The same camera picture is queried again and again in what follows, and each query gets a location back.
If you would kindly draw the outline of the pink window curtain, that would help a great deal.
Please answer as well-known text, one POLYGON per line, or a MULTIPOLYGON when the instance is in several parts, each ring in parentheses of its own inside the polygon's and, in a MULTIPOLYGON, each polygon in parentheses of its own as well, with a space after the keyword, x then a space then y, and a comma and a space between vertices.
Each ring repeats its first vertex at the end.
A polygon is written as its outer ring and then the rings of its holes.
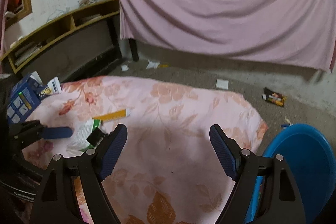
POLYGON ((5 54, 4 50, 4 36, 5 36, 5 12, 7 12, 7 5, 9 0, 0 1, 0 43, 1 43, 1 57, 5 54))

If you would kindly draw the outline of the pink sheet hung on wall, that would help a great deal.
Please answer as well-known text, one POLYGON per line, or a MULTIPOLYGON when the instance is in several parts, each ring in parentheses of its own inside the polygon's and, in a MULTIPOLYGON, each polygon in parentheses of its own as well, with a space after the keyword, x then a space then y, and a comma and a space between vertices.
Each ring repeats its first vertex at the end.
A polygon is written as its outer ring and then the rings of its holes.
POLYGON ((335 0, 120 0, 120 36, 229 59, 331 71, 335 0))

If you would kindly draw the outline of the blue cardboard box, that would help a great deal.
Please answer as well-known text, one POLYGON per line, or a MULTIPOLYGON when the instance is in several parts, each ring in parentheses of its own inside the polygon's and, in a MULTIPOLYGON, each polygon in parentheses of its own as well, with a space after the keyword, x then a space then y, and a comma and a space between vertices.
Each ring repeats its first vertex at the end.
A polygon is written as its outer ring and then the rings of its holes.
POLYGON ((24 122, 51 95, 51 89, 44 85, 37 71, 25 75, 14 85, 7 106, 9 124, 24 122))

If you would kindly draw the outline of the dark snack wrapper on floor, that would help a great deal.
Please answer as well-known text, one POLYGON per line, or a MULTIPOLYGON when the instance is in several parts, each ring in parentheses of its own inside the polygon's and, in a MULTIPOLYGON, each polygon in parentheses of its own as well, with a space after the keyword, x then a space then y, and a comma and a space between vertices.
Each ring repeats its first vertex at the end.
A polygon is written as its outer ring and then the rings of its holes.
POLYGON ((268 88, 263 89, 262 99, 276 106, 284 107, 286 96, 281 93, 274 92, 268 88))

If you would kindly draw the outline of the floral pink blanket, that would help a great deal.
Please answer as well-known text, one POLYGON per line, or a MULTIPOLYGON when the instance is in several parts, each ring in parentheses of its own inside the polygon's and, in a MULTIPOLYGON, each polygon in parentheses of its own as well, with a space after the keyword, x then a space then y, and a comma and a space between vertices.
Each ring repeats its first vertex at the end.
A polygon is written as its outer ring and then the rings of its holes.
POLYGON ((68 126, 69 139, 40 140, 25 158, 46 168, 53 155, 78 155, 80 127, 94 117, 129 109, 128 136, 104 189, 122 223, 214 223, 234 186, 210 143, 218 124, 242 148, 256 152, 268 127, 239 93, 137 77, 95 77, 64 84, 31 114, 49 127, 68 126))

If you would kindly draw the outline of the small white yellow packet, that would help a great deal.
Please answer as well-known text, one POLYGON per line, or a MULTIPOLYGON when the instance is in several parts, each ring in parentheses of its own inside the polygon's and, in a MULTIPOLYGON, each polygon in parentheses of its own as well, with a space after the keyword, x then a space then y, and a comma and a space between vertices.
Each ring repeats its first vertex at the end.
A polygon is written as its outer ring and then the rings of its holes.
POLYGON ((47 83, 47 85, 39 88, 38 96, 41 100, 43 100, 49 96, 60 94, 61 92, 62 92, 62 87, 61 87, 59 78, 54 77, 47 83))

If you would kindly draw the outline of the blue plastic bucket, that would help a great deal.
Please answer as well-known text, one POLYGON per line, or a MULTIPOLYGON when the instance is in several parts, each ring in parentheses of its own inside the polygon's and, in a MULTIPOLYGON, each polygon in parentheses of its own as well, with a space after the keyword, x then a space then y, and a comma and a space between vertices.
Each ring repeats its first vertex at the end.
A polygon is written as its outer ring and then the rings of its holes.
POLYGON ((280 154, 288 163, 312 223, 335 190, 335 155, 325 136, 307 124, 282 130, 268 145, 264 157, 280 154))

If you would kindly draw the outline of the green white paper packet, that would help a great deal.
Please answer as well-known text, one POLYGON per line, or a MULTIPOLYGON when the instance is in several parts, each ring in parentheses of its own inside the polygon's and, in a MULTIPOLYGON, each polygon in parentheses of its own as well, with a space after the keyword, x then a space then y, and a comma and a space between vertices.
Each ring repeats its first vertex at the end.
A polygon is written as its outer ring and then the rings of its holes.
POLYGON ((96 129, 100 128, 101 120, 90 119, 82 123, 79 128, 75 131, 74 137, 72 137, 72 142, 66 147, 67 152, 72 155, 78 155, 80 152, 85 152, 87 149, 92 148, 92 145, 87 138, 96 129))

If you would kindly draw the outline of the black binder clip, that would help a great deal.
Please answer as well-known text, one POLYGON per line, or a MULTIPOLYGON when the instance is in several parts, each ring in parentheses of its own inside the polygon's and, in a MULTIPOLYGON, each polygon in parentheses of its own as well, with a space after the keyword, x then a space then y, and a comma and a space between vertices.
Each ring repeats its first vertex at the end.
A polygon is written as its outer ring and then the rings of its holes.
POLYGON ((99 143, 105 139, 108 134, 104 133, 100 128, 95 128, 90 135, 86 138, 86 141, 92 146, 97 147, 99 143))

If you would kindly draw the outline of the white paper on floor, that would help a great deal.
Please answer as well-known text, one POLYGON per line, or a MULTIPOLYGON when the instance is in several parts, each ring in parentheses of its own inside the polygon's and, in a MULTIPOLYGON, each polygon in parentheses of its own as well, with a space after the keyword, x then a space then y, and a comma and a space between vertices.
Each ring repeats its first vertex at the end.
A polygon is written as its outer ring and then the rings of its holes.
POLYGON ((160 62, 154 62, 154 61, 150 61, 148 60, 148 64, 146 66, 146 69, 157 69, 160 66, 160 62))

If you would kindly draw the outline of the wooden shelf desk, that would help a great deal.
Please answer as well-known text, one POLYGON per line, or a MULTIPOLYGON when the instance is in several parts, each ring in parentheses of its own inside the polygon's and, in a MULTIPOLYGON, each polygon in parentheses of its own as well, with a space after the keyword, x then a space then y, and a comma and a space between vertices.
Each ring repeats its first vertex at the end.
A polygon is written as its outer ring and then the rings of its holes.
POLYGON ((113 65, 122 61, 122 53, 117 39, 114 17, 120 13, 119 0, 103 0, 68 12, 28 34, 1 57, 1 68, 5 73, 22 75, 22 70, 37 57, 79 31, 102 21, 108 24, 112 45, 92 60, 80 65, 62 80, 74 82, 103 75, 113 65))

